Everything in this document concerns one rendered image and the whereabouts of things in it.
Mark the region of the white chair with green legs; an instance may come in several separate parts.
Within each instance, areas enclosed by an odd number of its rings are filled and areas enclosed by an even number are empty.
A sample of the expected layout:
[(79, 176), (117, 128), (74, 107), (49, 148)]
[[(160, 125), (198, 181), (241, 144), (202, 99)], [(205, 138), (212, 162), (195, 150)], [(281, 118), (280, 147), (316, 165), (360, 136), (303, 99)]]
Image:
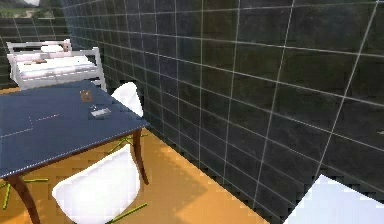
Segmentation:
[(137, 116), (144, 115), (142, 100), (137, 93), (137, 86), (134, 82), (127, 82), (118, 87), (112, 94), (115, 99), (113, 112), (122, 114), (131, 111)]
[(147, 206), (129, 211), (146, 180), (141, 147), (125, 145), (95, 164), (57, 183), (52, 196), (74, 224), (114, 224)]

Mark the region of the grey flat rectangular object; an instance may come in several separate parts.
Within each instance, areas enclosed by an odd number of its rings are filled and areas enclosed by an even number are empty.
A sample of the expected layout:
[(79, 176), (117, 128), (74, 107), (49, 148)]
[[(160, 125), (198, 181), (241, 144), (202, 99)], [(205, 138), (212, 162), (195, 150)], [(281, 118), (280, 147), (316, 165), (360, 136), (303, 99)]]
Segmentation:
[(103, 117), (111, 113), (111, 110), (108, 108), (100, 109), (100, 110), (94, 110), (91, 112), (91, 115), (95, 118)]

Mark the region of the white bed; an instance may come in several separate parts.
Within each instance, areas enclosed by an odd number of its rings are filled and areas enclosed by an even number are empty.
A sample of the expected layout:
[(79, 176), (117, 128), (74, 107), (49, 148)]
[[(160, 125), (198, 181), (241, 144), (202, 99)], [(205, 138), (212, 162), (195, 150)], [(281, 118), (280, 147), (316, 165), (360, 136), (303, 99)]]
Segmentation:
[[(44, 45), (60, 45), (64, 52), (44, 53)], [(71, 41), (7, 42), (11, 66), (10, 78), (21, 90), (90, 80), (106, 90), (105, 77), (98, 47), (75, 51)], [(45, 59), (47, 63), (24, 65), (26, 61)]]

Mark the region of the blue table with brown legs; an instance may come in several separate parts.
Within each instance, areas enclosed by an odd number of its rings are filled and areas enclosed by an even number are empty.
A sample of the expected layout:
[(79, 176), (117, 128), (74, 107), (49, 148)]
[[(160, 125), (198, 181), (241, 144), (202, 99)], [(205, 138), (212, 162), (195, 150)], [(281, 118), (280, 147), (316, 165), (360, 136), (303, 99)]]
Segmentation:
[[(81, 90), (91, 91), (91, 102), (81, 100)], [(131, 111), (113, 112), (114, 101), (88, 80), (0, 95), (0, 178), (18, 193), (32, 224), (41, 221), (24, 174), (129, 134), (140, 146), (148, 122)], [(111, 113), (91, 115), (104, 108)]]

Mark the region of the white pillow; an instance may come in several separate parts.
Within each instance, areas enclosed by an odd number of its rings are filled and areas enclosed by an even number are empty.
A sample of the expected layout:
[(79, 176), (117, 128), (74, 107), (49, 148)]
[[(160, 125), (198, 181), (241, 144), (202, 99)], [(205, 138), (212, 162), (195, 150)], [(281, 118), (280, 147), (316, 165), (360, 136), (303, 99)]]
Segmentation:
[(40, 49), (44, 53), (64, 52), (64, 48), (60, 45), (44, 45)]

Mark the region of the white furniture corner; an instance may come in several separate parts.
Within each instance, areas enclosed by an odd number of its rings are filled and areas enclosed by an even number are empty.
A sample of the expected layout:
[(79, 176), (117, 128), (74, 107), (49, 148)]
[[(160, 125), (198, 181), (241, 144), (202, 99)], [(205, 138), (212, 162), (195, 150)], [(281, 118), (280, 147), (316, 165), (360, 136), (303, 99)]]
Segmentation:
[(384, 224), (384, 204), (320, 175), (283, 224)]

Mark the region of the window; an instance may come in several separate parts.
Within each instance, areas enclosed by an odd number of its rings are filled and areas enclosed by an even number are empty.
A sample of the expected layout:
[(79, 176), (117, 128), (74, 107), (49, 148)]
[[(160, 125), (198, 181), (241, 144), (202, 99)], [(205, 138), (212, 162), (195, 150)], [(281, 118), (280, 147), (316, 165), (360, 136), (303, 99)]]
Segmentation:
[(0, 0), (0, 18), (53, 18), (50, 0)]

